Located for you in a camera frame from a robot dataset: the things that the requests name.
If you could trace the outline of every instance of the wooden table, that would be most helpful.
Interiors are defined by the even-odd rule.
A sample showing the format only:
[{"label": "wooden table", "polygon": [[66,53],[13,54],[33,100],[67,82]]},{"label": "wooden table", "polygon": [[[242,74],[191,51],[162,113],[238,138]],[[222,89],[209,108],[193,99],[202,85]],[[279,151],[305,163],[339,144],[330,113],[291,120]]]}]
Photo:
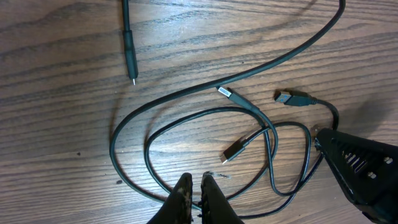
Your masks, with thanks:
[{"label": "wooden table", "polygon": [[[139,78],[126,76],[117,0],[0,1],[0,222],[146,223],[161,204],[120,180],[108,154],[109,134],[128,113],[160,96],[234,74],[298,46],[333,16],[337,0],[133,0],[132,30]],[[273,102],[276,89],[296,88],[340,111],[340,131],[398,145],[398,2],[348,0],[341,20],[314,46],[276,68],[228,86],[273,121],[328,127],[322,105]],[[118,157],[143,188],[167,194],[142,156],[145,135],[187,114],[232,103],[211,89],[137,117],[121,133]],[[219,156],[256,128],[238,113],[213,114],[179,126],[151,147],[171,186],[193,174],[194,200],[204,171],[226,195],[262,167],[262,139],[233,162]],[[303,133],[279,129],[275,175],[291,189],[304,157]],[[312,147],[311,164],[318,152]],[[232,200],[238,215],[278,207],[268,176]],[[195,223],[198,212],[193,213]],[[246,223],[370,223],[342,194],[326,162],[282,212]]]}]

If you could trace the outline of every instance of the silver connector tip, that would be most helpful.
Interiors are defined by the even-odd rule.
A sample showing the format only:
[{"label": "silver connector tip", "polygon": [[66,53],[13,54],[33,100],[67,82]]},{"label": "silver connector tip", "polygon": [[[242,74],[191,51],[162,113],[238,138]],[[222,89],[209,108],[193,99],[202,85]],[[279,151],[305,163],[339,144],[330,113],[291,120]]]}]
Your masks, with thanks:
[{"label": "silver connector tip", "polygon": [[275,97],[275,102],[285,103],[292,97],[292,95],[287,91],[280,91],[279,94]]},{"label": "silver connector tip", "polygon": [[228,162],[228,160],[226,159],[226,157],[225,157],[224,154],[220,157],[220,160],[221,160],[221,162],[222,162],[223,164],[225,164],[226,162]]},{"label": "silver connector tip", "polygon": [[232,93],[223,87],[218,87],[218,91],[226,97],[230,97]]}]

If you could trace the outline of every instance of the brown wooden tabletop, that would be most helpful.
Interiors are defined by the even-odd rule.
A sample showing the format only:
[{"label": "brown wooden tabletop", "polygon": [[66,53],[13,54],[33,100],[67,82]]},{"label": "brown wooden tabletop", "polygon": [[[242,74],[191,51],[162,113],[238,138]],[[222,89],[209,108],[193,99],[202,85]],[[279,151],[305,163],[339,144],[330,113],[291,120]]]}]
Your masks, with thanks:
[{"label": "brown wooden tabletop", "polygon": [[[337,0],[132,0],[139,78],[126,76],[117,0],[0,1],[0,222],[146,223],[161,204],[118,182],[109,135],[140,105],[192,85],[238,73],[291,50],[320,30]],[[340,21],[300,55],[231,83],[273,121],[329,127],[322,105],[274,103],[296,88],[340,111],[340,131],[398,145],[398,2],[348,0]],[[184,115],[233,104],[215,89],[171,101],[134,119],[116,147],[141,187],[167,194],[150,177],[142,144],[148,133]],[[239,113],[205,116],[158,138],[150,156],[171,186],[193,174],[194,200],[207,170],[226,195],[265,163],[262,137],[221,165],[220,154],[257,128]],[[291,189],[304,158],[297,128],[279,128],[277,187]],[[312,147],[311,164],[318,152]],[[268,175],[231,201],[238,215],[266,212],[285,198]],[[193,213],[195,223],[200,223]],[[370,223],[343,195],[326,162],[280,213],[245,223]]]}]

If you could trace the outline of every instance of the wood grain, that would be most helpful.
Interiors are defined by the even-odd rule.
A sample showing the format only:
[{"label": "wood grain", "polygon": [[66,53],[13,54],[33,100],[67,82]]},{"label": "wood grain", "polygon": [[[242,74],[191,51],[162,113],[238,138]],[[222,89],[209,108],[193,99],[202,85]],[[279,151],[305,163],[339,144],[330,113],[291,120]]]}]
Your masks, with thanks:
[{"label": "wood grain", "polygon": [[[328,22],[338,1],[133,0],[130,7],[137,86],[126,76],[119,1],[0,1],[2,223],[146,223],[161,204],[117,184],[108,155],[115,125],[148,101],[298,46]],[[322,106],[290,108],[272,101],[275,89],[307,91],[336,105],[340,131],[398,145],[397,22],[394,0],[348,0],[341,20],[314,46],[229,86],[275,122],[329,126],[331,114]],[[232,104],[207,90],[140,115],[117,142],[124,170],[143,188],[166,196],[145,168],[145,135],[184,115],[227,105]],[[254,122],[222,113],[181,125],[153,143],[156,171],[171,186],[191,172],[195,200],[204,171],[228,174],[231,180],[216,181],[231,194],[262,167],[261,138],[225,166],[218,156]],[[276,182],[288,190],[303,161],[304,138],[295,128],[280,129],[279,136]],[[317,154],[314,149],[312,161]],[[231,204],[247,215],[283,200],[263,177]],[[325,162],[285,210],[245,222],[369,223],[345,199]]]}]

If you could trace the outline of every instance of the cable strain relief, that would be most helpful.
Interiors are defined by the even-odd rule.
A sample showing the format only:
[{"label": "cable strain relief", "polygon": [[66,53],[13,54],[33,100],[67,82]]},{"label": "cable strain relief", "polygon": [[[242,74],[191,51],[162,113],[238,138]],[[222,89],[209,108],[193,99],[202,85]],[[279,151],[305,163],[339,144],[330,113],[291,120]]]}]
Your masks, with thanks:
[{"label": "cable strain relief", "polygon": [[318,99],[316,99],[315,97],[313,97],[313,98],[312,98],[311,104],[312,104],[312,105],[315,105],[315,104],[317,104],[317,103],[318,103]]}]

